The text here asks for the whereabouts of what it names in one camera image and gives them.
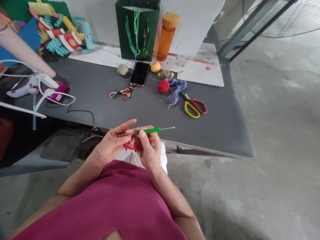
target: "hand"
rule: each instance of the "hand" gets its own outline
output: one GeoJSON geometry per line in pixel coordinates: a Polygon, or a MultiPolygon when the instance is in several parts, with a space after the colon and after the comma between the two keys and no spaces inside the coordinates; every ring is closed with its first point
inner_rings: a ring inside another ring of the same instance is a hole
{"type": "Polygon", "coordinates": [[[94,154],[95,158],[97,158],[103,166],[113,161],[124,149],[123,145],[131,140],[131,135],[123,137],[119,137],[119,135],[124,134],[125,130],[136,122],[136,119],[131,119],[126,123],[111,129],[94,148],[92,154],[94,154]]]}
{"type": "Polygon", "coordinates": [[[160,155],[161,155],[161,141],[158,133],[145,133],[145,129],[152,129],[153,126],[145,126],[125,131],[130,134],[140,130],[139,135],[133,135],[130,143],[141,144],[142,147],[138,148],[137,152],[140,155],[142,165],[149,171],[153,172],[161,169],[160,155]]]}

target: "yellow yarn ball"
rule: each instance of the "yellow yarn ball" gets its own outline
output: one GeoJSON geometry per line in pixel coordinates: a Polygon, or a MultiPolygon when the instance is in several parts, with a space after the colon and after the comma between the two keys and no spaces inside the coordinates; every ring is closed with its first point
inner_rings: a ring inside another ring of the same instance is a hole
{"type": "Polygon", "coordinates": [[[151,66],[151,71],[154,73],[159,72],[160,69],[161,69],[161,65],[158,61],[154,62],[151,66]]]}

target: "smartphone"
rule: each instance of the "smartphone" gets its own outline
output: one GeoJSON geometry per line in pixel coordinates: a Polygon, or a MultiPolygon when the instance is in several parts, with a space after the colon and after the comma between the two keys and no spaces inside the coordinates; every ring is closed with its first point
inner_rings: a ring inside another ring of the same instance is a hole
{"type": "Polygon", "coordinates": [[[135,83],[144,87],[148,77],[150,65],[148,63],[137,62],[136,67],[133,70],[130,83],[135,83]]]}

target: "yellow scissors handle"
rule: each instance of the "yellow scissors handle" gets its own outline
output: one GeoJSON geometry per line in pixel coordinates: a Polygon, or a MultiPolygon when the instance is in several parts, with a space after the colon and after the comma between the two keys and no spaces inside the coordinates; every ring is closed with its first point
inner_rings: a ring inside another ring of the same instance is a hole
{"type": "Polygon", "coordinates": [[[195,107],[192,106],[192,105],[191,105],[189,102],[187,102],[187,101],[184,103],[184,110],[186,111],[186,113],[187,113],[190,117],[193,117],[193,118],[198,118],[198,117],[200,117],[200,113],[198,112],[198,110],[195,109],[195,107]],[[194,116],[194,115],[192,115],[191,113],[189,113],[189,111],[188,111],[188,109],[187,109],[187,106],[191,107],[192,110],[194,110],[194,111],[196,112],[197,116],[194,116]]]}

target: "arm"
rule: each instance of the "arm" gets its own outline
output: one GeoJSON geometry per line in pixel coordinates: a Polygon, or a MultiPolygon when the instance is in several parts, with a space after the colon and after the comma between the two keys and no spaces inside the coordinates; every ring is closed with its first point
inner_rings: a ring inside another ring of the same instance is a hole
{"type": "Polygon", "coordinates": [[[181,228],[186,238],[188,240],[205,239],[190,205],[166,172],[161,168],[149,170],[149,173],[156,190],[166,201],[172,219],[181,228]]]}
{"type": "Polygon", "coordinates": [[[39,218],[59,207],[70,198],[77,196],[90,184],[94,183],[100,175],[103,167],[119,155],[122,149],[124,149],[123,144],[131,140],[128,136],[119,137],[119,134],[123,133],[136,122],[136,119],[132,119],[110,130],[94,148],[84,164],[63,183],[59,188],[57,195],[51,198],[39,211],[28,218],[14,232],[10,239],[17,236],[39,218]]]}
{"type": "Polygon", "coordinates": [[[146,135],[146,133],[143,131],[143,129],[150,128],[153,128],[153,126],[127,130],[126,133],[129,134],[140,130],[139,138],[133,138],[131,143],[133,141],[141,142],[143,149],[138,151],[140,154],[141,163],[150,173],[156,190],[168,205],[172,219],[183,231],[186,238],[188,240],[205,239],[198,220],[187,200],[184,198],[178,188],[172,183],[160,165],[161,141],[158,134],[150,133],[146,135]]]}

